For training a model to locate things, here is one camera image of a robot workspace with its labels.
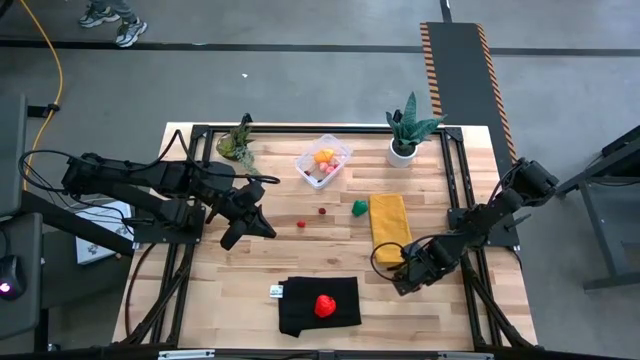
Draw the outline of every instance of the yellow cable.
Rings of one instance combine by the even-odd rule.
[[[56,60],[56,66],[58,67],[58,77],[60,78],[60,84],[58,86],[58,95],[56,95],[56,100],[53,103],[55,105],[59,105],[58,102],[60,101],[60,95],[62,94],[62,86],[64,84],[64,76],[62,75],[62,66],[60,65],[60,59],[58,59],[58,53],[56,53],[56,49],[54,49],[53,45],[51,45],[51,41],[49,41],[49,37],[47,36],[47,33],[44,31],[44,29],[40,25],[40,22],[38,21],[36,16],[33,15],[33,13],[31,12],[31,9],[29,9],[29,5],[27,5],[25,0],[20,0],[20,2],[22,3],[22,6],[24,7],[24,9],[29,13],[29,16],[31,16],[31,19],[33,20],[33,22],[38,27],[38,30],[40,30],[40,33],[42,34],[42,37],[44,37],[44,40],[47,42],[47,45],[49,45],[49,49],[51,49],[51,53],[53,54],[53,58]],[[33,141],[33,147],[31,147],[31,150],[35,150],[38,147],[38,142],[40,142],[40,136],[44,132],[44,129],[47,128],[47,125],[49,125],[49,123],[53,119],[54,114],[55,114],[55,111],[49,110],[49,114],[47,115],[47,119],[44,121],[44,123],[40,127],[40,130],[38,131],[38,135],[36,135],[36,139]],[[29,164],[29,166],[31,166],[32,159],[33,158],[31,156],[29,156],[29,160],[27,160],[27,163]],[[29,168],[27,168],[26,174],[29,175]],[[26,180],[23,181],[22,188],[24,190],[27,190],[27,181]]]

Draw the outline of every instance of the person's leg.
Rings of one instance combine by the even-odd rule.
[[[118,28],[116,45],[120,47],[133,45],[138,41],[138,36],[147,31],[147,23],[134,14],[126,0],[109,0],[109,5],[122,18],[122,25]]]
[[[131,6],[127,4],[126,0],[106,0],[106,3],[109,4],[113,12],[120,15],[122,20],[130,23],[136,22],[138,20],[138,17],[133,13],[133,9],[131,9]]]
[[[120,16],[109,8],[105,0],[91,0],[89,8],[78,23],[83,28],[92,28],[104,22],[114,22],[118,19]]]

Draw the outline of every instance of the small red object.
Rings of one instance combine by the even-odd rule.
[[[318,317],[325,318],[336,311],[336,301],[331,296],[320,295],[316,300],[315,313]]]

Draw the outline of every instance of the cable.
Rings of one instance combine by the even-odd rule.
[[[37,187],[38,189],[45,190],[45,191],[56,192],[56,193],[67,193],[67,190],[64,189],[64,188],[54,188],[54,187],[51,186],[51,184],[49,184],[49,187],[44,187],[44,186],[36,183],[35,181],[33,181],[33,179],[31,179],[29,174],[25,171],[25,169],[24,169],[25,166],[28,166],[30,169],[33,169],[33,167],[31,167],[31,164],[26,160],[27,157],[31,156],[32,154],[38,154],[38,153],[51,153],[51,154],[62,155],[62,156],[67,157],[67,159],[75,158],[73,155],[69,155],[69,154],[67,154],[65,152],[58,151],[58,150],[31,150],[31,151],[27,151],[24,154],[22,154],[20,156],[20,158],[18,159],[18,172],[20,173],[20,176],[22,176],[22,178],[26,182],[28,182],[29,184]]]
[[[41,184],[45,184],[46,183],[49,186],[51,186],[51,184],[49,184],[49,182],[44,177],[42,177],[40,174],[38,174],[38,172],[34,168],[32,168],[31,165],[29,165],[27,163],[25,163],[25,165],[27,166],[29,171],[31,171],[36,176],[36,178],[38,179],[38,181],[40,181]],[[46,191],[46,193],[47,193],[47,195],[49,195],[49,199],[51,199],[51,203],[55,205],[56,201],[53,199],[53,196],[51,196],[51,191]]]
[[[169,142],[168,146],[165,147],[165,149],[162,151],[161,155],[156,160],[154,160],[151,163],[149,163],[147,165],[144,165],[144,166],[142,166],[140,168],[129,169],[128,171],[129,172],[136,172],[136,171],[148,169],[148,168],[156,165],[167,154],[167,152],[169,151],[169,148],[171,147],[171,145],[175,141],[176,137],[180,140],[180,144],[182,145],[182,149],[184,150],[184,153],[186,154],[187,159],[189,160],[189,162],[193,166],[195,166],[197,169],[199,169],[200,171],[202,171],[204,173],[207,173],[207,174],[213,175],[213,176],[260,181],[260,182],[267,183],[267,184],[279,184],[280,183],[280,179],[278,179],[275,176],[270,176],[270,175],[249,175],[249,174],[240,174],[240,175],[239,174],[234,174],[234,175],[231,175],[231,174],[216,173],[216,172],[212,172],[212,171],[210,171],[208,169],[205,169],[204,167],[202,167],[202,165],[198,164],[198,162],[189,154],[189,149],[187,148],[187,144],[184,141],[184,137],[182,136],[182,132],[180,130],[176,130],[173,133],[173,136],[171,137],[171,141]],[[20,156],[20,159],[18,160],[18,164],[21,164],[20,166],[18,166],[18,171],[20,172],[20,175],[29,184],[31,184],[31,185],[39,188],[39,189],[46,190],[46,191],[53,191],[53,192],[59,192],[59,193],[66,193],[67,192],[64,188],[53,188],[53,187],[46,188],[46,187],[36,183],[35,181],[33,181],[33,179],[31,179],[29,177],[28,172],[26,172],[24,170],[25,159],[27,157],[30,157],[33,154],[38,154],[38,153],[49,153],[49,154],[61,155],[61,156],[66,157],[67,159],[73,159],[73,160],[76,160],[76,161],[83,162],[83,163],[85,163],[87,165],[95,166],[95,164],[90,162],[90,161],[87,161],[87,160],[85,160],[85,159],[83,159],[81,157],[77,157],[77,156],[71,155],[71,154],[66,153],[64,151],[44,149],[44,150],[31,150],[31,151],[25,152],[24,154],[22,154],[22,156]],[[100,165],[100,166],[102,166],[102,167],[104,167],[106,169],[122,171],[121,168],[115,168],[115,167],[106,166],[106,165]]]
[[[94,198],[94,199],[89,199],[87,201],[91,201],[92,202],[92,206],[93,206],[93,201],[103,201],[103,200],[114,200],[113,198],[109,198],[109,197],[102,197],[102,198]],[[84,204],[80,204],[80,203],[73,203],[71,205],[68,205],[66,208],[64,208],[63,210],[68,210],[68,209],[73,209],[75,208],[77,205],[84,205]]]
[[[496,187],[494,187],[493,191],[491,192],[491,196],[489,196],[489,200],[487,201],[487,205],[491,204],[491,202],[493,201],[493,198],[496,196],[496,193],[498,192],[498,188],[500,187],[500,185],[502,185],[502,182],[504,182],[507,179],[507,176],[509,176],[509,174],[511,174],[513,172],[513,169],[515,169],[515,168],[509,169],[509,171],[507,171],[504,175],[502,175],[500,180],[498,180],[498,183],[496,184]]]
[[[520,254],[516,250],[516,247],[515,246],[507,246],[507,250],[509,250],[509,252],[513,253],[513,255],[516,257],[516,260],[518,260],[518,265],[520,265],[520,270],[522,271],[522,259],[520,258]]]
[[[131,335],[131,321],[129,316],[129,303],[131,302],[131,293],[133,289],[133,283],[136,281],[136,277],[138,276],[138,272],[140,271],[140,266],[144,262],[144,260],[149,256],[151,250],[156,246],[155,243],[149,245],[149,247],[142,253],[140,256],[140,260],[136,264],[136,267],[133,269],[133,274],[131,274],[131,281],[129,282],[129,287],[127,288],[127,296],[124,301],[124,329],[127,333],[127,336]]]
[[[4,254],[2,255],[2,257],[5,257],[11,254],[11,243],[9,242],[9,236],[7,236],[7,233],[4,231],[4,229],[0,229],[0,232],[2,233],[2,237],[4,238]]]
[[[32,168],[29,164],[25,164],[25,165],[26,165],[26,166],[31,170],[31,172],[33,173],[33,175],[35,175],[35,176],[36,176],[36,178],[37,178],[40,182],[42,182],[42,183],[44,183],[45,185],[48,185],[49,187],[51,187],[51,183],[49,183],[49,182],[48,182],[44,177],[42,177],[40,174],[38,174],[38,172],[37,172],[34,168]],[[56,192],[56,193],[54,193],[54,194],[56,194],[56,195],[58,196],[58,198],[60,198],[60,201],[62,201],[62,203],[63,203],[63,204],[67,205],[67,207],[66,207],[66,208],[64,208],[63,210],[71,209],[71,208],[73,208],[73,207],[74,207],[74,206],[76,206],[76,205],[83,204],[83,205],[85,205],[86,207],[103,207],[103,208],[108,208],[108,209],[110,209],[110,210],[116,210],[116,211],[118,211],[118,213],[120,213],[120,215],[121,215],[122,217],[116,217],[116,216],[104,215],[104,214],[94,214],[94,213],[90,213],[90,212],[88,212],[88,211],[84,211],[84,210],[76,211],[76,212],[75,212],[75,214],[78,214],[78,213],[85,213],[85,214],[89,214],[89,215],[91,215],[91,216],[96,216],[96,217],[105,217],[105,218],[110,218],[110,219],[120,220],[119,222],[115,222],[115,221],[104,221],[104,220],[95,220],[95,219],[92,219],[92,220],[90,220],[90,221],[93,221],[93,222],[99,222],[99,223],[104,223],[104,224],[122,224],[122,225],[124,225],[125,229],[129,232],[129,234],[133,235],[133,233],[129,230],[128,226],[127,226],[126,224],[124,224],[124,223],[123,223],[123,221],[122,221],[122,220],[124,220],[124,213],[123,213],[122,211],[120,211],[119,209],[114,208],[114,207],[99,206],[99,205],[95,205],[95,204],[89,204],[89,203],[86,203],[86,202],[76,202],[76,203],[75,203],[75,204],[73,204],[73,205],[69,205],[69,204],[66,202],[66,200],[65,200],[65,199],[60,195],[60,193],[57,193],[57,192]],[[51,196],[51,192],[50,192],[50,191],[47,191],[47,195],[49,195],[49,198],[51,199],[51,202],[52,202],[53,204],[56,204],[56,202],[55,202],[55,201],[54,201],[54,199],[53,199],[53,196]],[[92,201],[103,200],[103,199],[111,199],[111,198],[98,198],[98,199],[92,199]]]
[[[378,276],[380,276],[381,278],[383,278],[383,279],[385,279],[385,280],[387,280],[387,281],[391,281],[391,282],[399,282],[400,280],[396,280],[396,279],[393,279],[393,278],[387,277],[387,276],[385,276],[385,275],[382,275],[382,273],[381,273],[381,272],[376,268],[375,264],[373,263],[373,258],[375,257],[376,252],[377,252],[380,248],[382,248],[382,247],[384,247],[384,246],[387,246],[387,245],[395,245],[395,246],[397,246],[397,247],[399,247],[399,248],[400,248],[400,254],[403,254],[403,253],[404,253],[404,248],[402,247],[402,245],[400,245],[400,244],[398,244],[398,243],[394,243],[394,242],[385,242],[385,243],[379,244],[378,246],[376,246],[376,247],[373,249],[373,251],[371,252],[371,256],[369,256],[369,262],[371,263],[371,268],[373,269],[373,271],[374,271]]]
[[[404,255],[404,254],[409,254],[409,255],[411,255],[411,254],[413,253],[413,247],[414,247],[416,244],[418,244],[420,241],[422,241],[422,240],[430,239],[430,238],[434,238],[434,237],[436,237],[436,236],[438,236],[438,237],[456,237],[456,236],[462,236],[462,235],[465,235],[465,233],[462,233],[462,232],[461,232],[461,233],[445,233],[445,234],[432,234],[432,235],[425,235],[425,236],[422,236],[422,237],[420,237],[420,238],[418,238],[418,239],[414,240],[411,244],[409,244],[409,245],[408,245],[408,246],[409,246],[409,249],[408,249],[406,252],[405,252],[405,250],[404,250],[404,247],[403,247],[402,245],[398,244],[398,243],[395,243],[395,242],[385,242],[385,243],[382,243],[382,244],[380,244],[380,245],[376,246],[376,247],[373,249],[373,251],[371,252],[371,256],[369,257],[369,262],[371,263],[371,267],[373,268],[373,271],[374,271],[378,276],[380,276],[381,278],[383,278],[383,279],[385,279],[385,280],[387,280],[387,281],[391,281],[391,282],[401,282],[401,280],[395,280],[395,279],[393,279],[393,278],[389,278],[389,277],[387,277],[387,276],[383,275],[383,274],[382,274],[382,273],[380,273],[380,271],[375,267],[375,265],[374,265],[374,263],[373,263],[373,258],[375,257],[376,252],[377,252],[381,247],[384,247],[384,246],[387,246],[387,245],[395,245],[395,246],[398,246],[398,247],[400,248],[400,254],[401,254],[401,255]],[[402,264],[404,264],[404,263],[406,263],[406,264],[407,264],[407,276],[408,276],[408,277],[410,277],[410,274],[411,274],[411,262],[410,262],[410,261],[404,261],[404,262],[403,262],[403,263],[401,263],[400,265],[402,265]]]
[[[118,209],[118,208],[115,208],[115,207],[112,207],[112,206],[106,206],[106,205],[89,204],[89,203],[87,203],[87,202],[84,202],[84,201],[80,200],[80,197],[79,197],[79,196],[76,196],[76,197],[73,197],[73,196],[72,196],[71,198],[72,198],[73,200],[75,200],[76,202],[78,202],[79,204],[83,204],[83,205],[90,205],[90,206],[99,207],[99,208],[102,208],[102,209],[108,209],[108,210],[117,211],[117,212],[118,212],[118,214],[120,214],[120,219],[121,219],[121,220],[124,220],[124,219],[125,219],[124,213],[123,213],[122,211],[120,211],[120,209]],[[91,214],[91,215],[94,215],[94,216],[103,216],[103,217],[113,217],[113,218],[115,218],[114,216],[109,216],[109,215],[97,215],[97,214]],[[122,224],[124,225],[125,230],[127,230],[127,232],[128,232],[129,234],[131,234],[131,236],[135,236],[135,235],[133,234],[133,232],[129,229],[129,226],[127,226],[127,225],[124,223],[124,221],[122,221]]]
[[[640,180],[635,180],[635,181],[631,181],[631,182],[628,182],[628,183],[609,183],[609,184],[607,184],[607,183],[604,183],[604,182],[593,181],[592,179],[590,179],[589,182],[596,183],[596,184],[602,185],[602,186],[621,187],[621,186],[629,186],[629,185],[638,184],[638,183],[640,183]]]
[[[49,49],[51,50],[51,54],[53,54],[53,58],[56,61],[56,66],[58,67],[59,84],[58,84],[58,94],[56,95],[56,99],[53,101],[53,105],[54,106],[59,106],[60,96],[62,95],[62,88],[64,86],[64,75],[62,74],[62,66],[60,65],[60,59],[58,58],[58,53],[56,52],[56,49],[54,49],[53,45],[51,44],[51,41],[49,41],[49,37],[47,36],[46,31],[44,31],[44,29],[40,25],[40,22],[38,21],[36,16],[33,15],[33,12],[31,12],[31,9],[29,8],[29,5],[27,5],[26,1],[25,0],[20,0],[20,3],[22,3],[22,6],[27,11],[27,13],[29,13],[29,16],[31,16],[31,20],[33,20],[34,24],[36,24],[36,26],[38,27],[38,30],[40,30],[40,33],[42,34],[42,37],[44,37],[44,40],[47,42],[47,45],[49,46]],[[49,109],[49,114],[47,114],[47,119],[44,121],[44,123],[40,127],[40,130],[38,130],[38,135],[36,135],[36,139],[33,141],[33,146],[31,147],[31,150],[35,150],[38,147],[38,143],[40,142],[40,136],[42,136],[42,133],[44,132],[44,129],[47,128],[47,126],[49,125],[49,123],[53,119],[53,116],[54,116],[55,113],[56,112],[53,109]],[[32,158],[31,157],[29,158],[27,163],[29,165],[31,165],[31,163],[32,163]],[[28,181],[25,179],[23,181],[23,183],[22,183],[22,188],[24,190],[27,190],[27,182]]]

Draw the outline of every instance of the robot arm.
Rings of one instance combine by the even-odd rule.
[[[498,183],[502,191],[488,204],[467,210],[449,234],[436,235],[426,245],[407,245],[404,262],[396,267],[393,284],[398,294],[418,291],[454,271],[468,251],[484,246],[491,229],[523,206],[541,206],[555,193],[558,179],[536,161],[518,160]]]
[[[256,206],[264,195],[261,182],[248,179],[249,183],[244,187],[233,187],[236,176],[229,165],[211,162],[204,169],[189,160],[143,165],[106,159],[93,153],[70,158],[67,164],[62,185],[72,196],[101,193],[153,215],[153,219],[129,220],[130,224],[158,221],[163,227],[176,230],[195,226],[197,208],[187,201],[193,197],[211,207],[207,223],[216,214],[229,220],[229,229],[221,240],[226,250],[245,234],[276,236],[264,218],[261,206]],[[160,199],[136,186],[152,188],[169,199]]]

